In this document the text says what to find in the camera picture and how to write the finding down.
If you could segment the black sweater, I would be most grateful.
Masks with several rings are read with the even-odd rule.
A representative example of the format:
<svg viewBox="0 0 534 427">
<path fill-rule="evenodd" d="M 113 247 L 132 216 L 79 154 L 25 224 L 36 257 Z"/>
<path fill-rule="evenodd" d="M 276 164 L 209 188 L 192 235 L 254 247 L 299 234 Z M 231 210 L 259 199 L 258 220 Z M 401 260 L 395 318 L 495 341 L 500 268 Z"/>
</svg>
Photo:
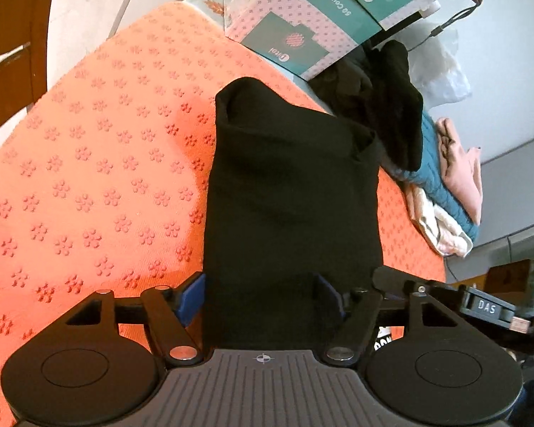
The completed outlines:
<svg viewBox="0 0 534 427">
<path fill-rule="evenodd" d="M 375 134 L 243 77 L 216 97 L 203 339 L 222 349 L 317 349 L 383 262 Z M 342 296 L 325 310 L 316 276 Z"/>
</svg>

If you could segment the wooden chair left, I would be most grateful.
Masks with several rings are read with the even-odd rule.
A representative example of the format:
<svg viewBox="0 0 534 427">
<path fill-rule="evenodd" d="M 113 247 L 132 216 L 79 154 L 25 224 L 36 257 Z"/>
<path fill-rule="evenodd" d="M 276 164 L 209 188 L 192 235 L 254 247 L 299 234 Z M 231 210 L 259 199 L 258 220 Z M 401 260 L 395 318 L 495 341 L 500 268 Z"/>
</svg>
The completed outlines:
<svg viewBox="0 0 534 427">
<path fill-rule="evenodd" d="M 0 127 L 47 91 L 52 0 L 0 0 Z"/>
</svg>

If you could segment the clear plastic bag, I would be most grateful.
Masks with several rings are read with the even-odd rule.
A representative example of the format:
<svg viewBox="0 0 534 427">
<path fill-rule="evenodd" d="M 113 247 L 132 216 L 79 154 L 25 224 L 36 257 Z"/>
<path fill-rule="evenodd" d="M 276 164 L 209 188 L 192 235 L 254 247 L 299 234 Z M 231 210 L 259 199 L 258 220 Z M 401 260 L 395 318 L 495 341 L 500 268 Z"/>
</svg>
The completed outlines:
<svg viewBox="0 0 534 427">
<path fill-rule="evenodd" d="M 388 42 L 401 42 L 407 48 L 410 79 L 422 94 L 427 112 L 437 106 L 463 101 L 472 93 L 471 84 L 456 58 L 457 30 L 446 29 L 426 41 L 435 26 L 435 23 L 420 20 L 388 39 Z"/>
</svg>

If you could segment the lower teal pink carton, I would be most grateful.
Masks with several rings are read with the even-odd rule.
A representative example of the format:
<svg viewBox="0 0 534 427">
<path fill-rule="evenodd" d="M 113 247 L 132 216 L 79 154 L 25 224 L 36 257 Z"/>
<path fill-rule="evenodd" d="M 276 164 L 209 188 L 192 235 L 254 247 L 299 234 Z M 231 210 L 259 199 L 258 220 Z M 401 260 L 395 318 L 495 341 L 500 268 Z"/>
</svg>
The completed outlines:
<svg viewBox="0 0 534 427">
<path fill-rule="evenodd" d="M 225 35 L 305 80 L 380 31 L 357 0 L 225 0 Z"/>
</svg>

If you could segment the black folded clothes pile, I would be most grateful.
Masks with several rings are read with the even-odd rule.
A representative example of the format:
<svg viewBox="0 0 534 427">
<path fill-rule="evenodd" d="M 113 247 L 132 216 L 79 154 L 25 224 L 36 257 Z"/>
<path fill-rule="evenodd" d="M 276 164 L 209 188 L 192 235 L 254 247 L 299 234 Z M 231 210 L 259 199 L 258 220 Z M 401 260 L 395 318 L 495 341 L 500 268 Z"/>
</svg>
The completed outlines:
<svg viewBox="0 0 534 427">
<path fill-rule="evenodd" d="M 309 80 L 309 87 L 336 116 L 374 130 L 396 167 L 420 168 L 423 96 L 412 84 L 404 44 L 360 45 Z"/>
</svg>

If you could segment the pink folded garment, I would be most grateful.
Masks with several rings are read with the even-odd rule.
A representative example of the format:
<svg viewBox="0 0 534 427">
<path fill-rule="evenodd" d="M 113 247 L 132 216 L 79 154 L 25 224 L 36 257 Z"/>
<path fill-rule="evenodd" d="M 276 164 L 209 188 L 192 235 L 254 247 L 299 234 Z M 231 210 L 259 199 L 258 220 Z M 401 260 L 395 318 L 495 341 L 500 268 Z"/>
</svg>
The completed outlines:
<svg viewBox="0 0 534 427">
<path fill-rule="evenodd" d="M 472 222 L 479 226 L 483 202 L 480 148 L 462 147 L 456 127 L 450 118 L 435 123 L 443 183 L 459 201 Z"/>
</svg>

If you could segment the teal knitted sweater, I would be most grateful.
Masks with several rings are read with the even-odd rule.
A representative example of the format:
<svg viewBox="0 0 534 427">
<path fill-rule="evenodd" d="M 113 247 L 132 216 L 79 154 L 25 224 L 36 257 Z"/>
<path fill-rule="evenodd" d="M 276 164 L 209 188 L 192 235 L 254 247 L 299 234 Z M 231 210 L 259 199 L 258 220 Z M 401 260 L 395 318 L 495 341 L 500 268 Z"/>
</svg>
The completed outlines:
<svg viewBox="0 0 534 427">
<path fill-rule="evenodd" d="M 381 165 L 395 180 L 415 184 L 422 188 L 430 201 L 446 210 L 457 221 L 465 233 L 473 241 L 476 241 L 478 237 L 478 225 L 473 223 L 463 206 L 443 183 L 435 123 L 426 112 L 423 112 L 422 117 L 422 133 L 422 164 L 420 164 L 416 172 L 400 169 L 393 164 L 386 153 L 382 157 Z"/>
</svg>

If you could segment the orange flower-pattern table mat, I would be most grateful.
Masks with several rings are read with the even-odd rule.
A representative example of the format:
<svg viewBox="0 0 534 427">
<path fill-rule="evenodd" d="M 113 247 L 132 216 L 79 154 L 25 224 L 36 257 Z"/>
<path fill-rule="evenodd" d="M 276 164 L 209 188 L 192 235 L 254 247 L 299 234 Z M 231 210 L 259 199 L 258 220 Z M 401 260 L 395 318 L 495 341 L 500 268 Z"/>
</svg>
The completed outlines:
<svg viewBox="0 0 534 427">
<path fill-rule="evenodd" d="M 137 298 L 202 267 L 215 97 L 252 77 L 315 100 L 172 2 L 77 62 L 0 147 L 0 426 L 7 359 L 88 295 Z"/>
</svg>

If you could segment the white quilted jacket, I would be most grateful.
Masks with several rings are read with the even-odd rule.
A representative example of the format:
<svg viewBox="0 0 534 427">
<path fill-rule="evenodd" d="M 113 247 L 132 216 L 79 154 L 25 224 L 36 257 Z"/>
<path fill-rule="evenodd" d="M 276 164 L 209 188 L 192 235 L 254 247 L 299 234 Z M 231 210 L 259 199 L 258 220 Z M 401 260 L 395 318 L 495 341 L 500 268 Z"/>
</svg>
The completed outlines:
<svg viewBox="0 0 534 427">
<path fill-rule="evenodd" d="M 404 191 L 410 219 L 436 253 L 442 257 L 466 257 L 473 250 L 473 241 L 460 224 L 433 204 L 422 188 L 406 184 Z"/>
</svg>

